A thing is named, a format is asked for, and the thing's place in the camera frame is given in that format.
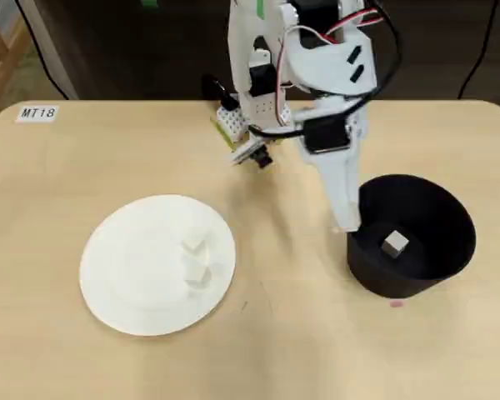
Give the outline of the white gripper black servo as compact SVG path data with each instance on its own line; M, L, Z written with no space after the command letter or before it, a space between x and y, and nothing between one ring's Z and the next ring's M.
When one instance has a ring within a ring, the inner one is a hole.
M318 170L337 225L346 233L361 225L359 151L367 133L360 99L321 97L297 111L299 152Z

